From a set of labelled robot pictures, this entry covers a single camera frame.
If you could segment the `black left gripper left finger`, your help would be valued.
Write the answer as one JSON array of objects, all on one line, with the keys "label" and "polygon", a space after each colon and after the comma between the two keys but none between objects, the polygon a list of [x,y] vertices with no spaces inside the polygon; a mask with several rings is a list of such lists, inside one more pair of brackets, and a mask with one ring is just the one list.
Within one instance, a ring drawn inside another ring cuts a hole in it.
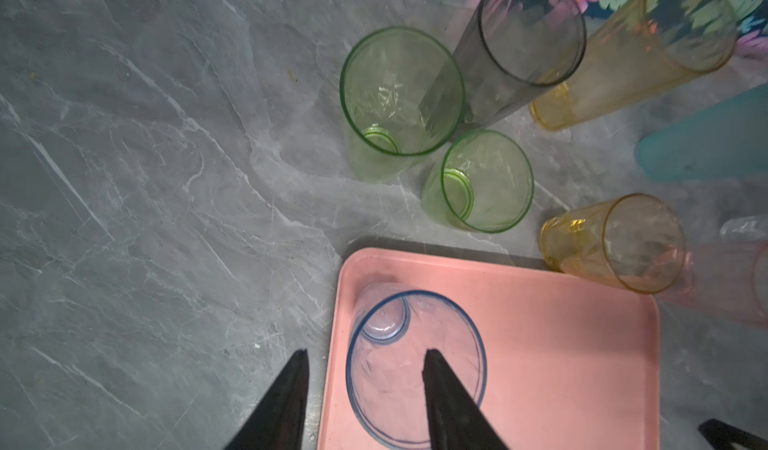
[{"label": "black left gripper left finger", "polygon": [[308,387],[309,358],[301,349],[292,354],[225,449],[300,449]]}]

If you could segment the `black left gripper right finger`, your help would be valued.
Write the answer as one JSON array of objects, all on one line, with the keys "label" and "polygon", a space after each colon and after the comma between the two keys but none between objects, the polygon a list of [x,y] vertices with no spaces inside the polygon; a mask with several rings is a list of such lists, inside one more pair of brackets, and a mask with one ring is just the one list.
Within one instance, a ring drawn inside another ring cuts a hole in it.
[{"label": "black left gripper right finger", "polygon": [[422,379],[432,449],[508,449],[438,350],[426,352]]}]

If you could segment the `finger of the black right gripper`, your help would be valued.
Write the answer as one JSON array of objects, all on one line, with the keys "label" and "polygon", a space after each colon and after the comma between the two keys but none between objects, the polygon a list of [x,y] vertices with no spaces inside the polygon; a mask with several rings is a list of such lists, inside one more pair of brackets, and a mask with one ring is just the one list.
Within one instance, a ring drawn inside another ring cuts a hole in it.
[{"label": "finger of the black right gripper", "polygon": [[717,419],[709,419],[703,422],[698,426],[698,431],[715,450],[768,449],[768,441],[766,439]]}]

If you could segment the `clear blue tall glass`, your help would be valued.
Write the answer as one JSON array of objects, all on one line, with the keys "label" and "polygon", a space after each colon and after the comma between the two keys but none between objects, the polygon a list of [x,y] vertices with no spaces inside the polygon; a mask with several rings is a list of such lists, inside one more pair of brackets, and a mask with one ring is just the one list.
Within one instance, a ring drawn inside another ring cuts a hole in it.
[{"label": "clear blue tall glass", "polygon": [[346,357],[348,397],[362,427],[390,449],[427,449],[422,371],[441,352],[476,404],[487,385],[484,342],[449,298],[409,285],[374,282],[358,295]]}]

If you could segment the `tall green glass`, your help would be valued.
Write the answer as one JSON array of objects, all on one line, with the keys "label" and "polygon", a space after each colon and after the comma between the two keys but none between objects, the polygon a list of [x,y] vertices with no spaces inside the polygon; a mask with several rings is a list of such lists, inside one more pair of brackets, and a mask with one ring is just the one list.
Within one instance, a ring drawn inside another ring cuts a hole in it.
[{"label": "tall green glass", "polygon": [[434,37],[389,27],[358,42],[339,81],[351,168],[363,181],[393,179],[440,149],[466,102],[451,52]]}]

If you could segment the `tall grey smoky glass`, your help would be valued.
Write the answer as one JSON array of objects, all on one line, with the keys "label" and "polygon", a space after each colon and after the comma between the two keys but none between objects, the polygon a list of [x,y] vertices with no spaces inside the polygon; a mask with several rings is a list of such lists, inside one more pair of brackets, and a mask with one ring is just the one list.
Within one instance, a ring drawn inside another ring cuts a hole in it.
[{"label": "tall grey smoky glass", "polygon": [[581,64],[587,35],[575,0],[480,0],[451,60],[428,57],[435,71],[418,109],[428,136],[456,111],[450,72],[465,91],[456,135],[487,128],[565,82]]}]

